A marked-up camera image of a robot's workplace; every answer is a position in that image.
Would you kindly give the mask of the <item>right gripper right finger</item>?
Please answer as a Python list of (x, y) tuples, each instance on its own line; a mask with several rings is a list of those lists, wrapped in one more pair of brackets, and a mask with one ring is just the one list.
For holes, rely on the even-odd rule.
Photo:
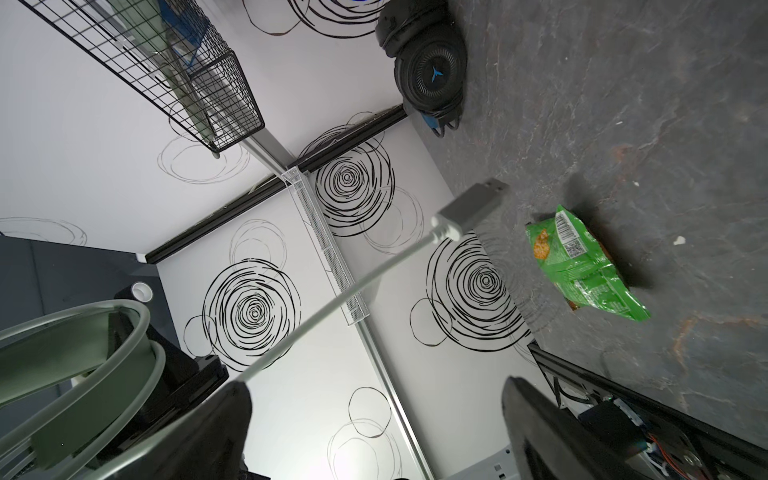
[(501, 402), (522, 479), (643, 477), (526, 379), (508, 377)]

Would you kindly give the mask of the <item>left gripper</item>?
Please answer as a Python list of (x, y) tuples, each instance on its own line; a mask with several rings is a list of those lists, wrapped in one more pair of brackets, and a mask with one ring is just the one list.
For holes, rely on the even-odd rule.
[(126, 451), (200, 405), (229, 377), (213, 354), (193, 358), (152, 326), (147, 337), (163, 348), (164, 371), (143, 407), (107, 445), (109, 456)]

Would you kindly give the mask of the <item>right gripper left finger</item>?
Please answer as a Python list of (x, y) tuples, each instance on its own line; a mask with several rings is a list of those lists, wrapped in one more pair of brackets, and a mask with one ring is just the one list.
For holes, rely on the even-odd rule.
[(227, 383), (142, 458), (111, 479), (252, 479), (244, 445), (252, 413), (245, 383)]

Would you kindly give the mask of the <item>black blue headphones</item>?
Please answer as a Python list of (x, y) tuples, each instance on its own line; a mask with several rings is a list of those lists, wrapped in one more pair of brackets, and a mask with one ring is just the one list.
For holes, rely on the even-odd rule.
[(375, 27), (404, 101), (442, 138), (463, 114), (467, 49), (446, 1), (393, 0)]

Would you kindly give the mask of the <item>mint green headphones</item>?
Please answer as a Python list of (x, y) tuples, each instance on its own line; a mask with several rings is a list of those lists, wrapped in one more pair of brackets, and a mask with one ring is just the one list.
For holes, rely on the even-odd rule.
[(52, 386), (70, 389), (1, 438), (1, 476), (79, 474), (130, 423), (159, 383), (163, 347), (151, 314), (107, 300), (38, 317), (1, 332), (1, 404)]

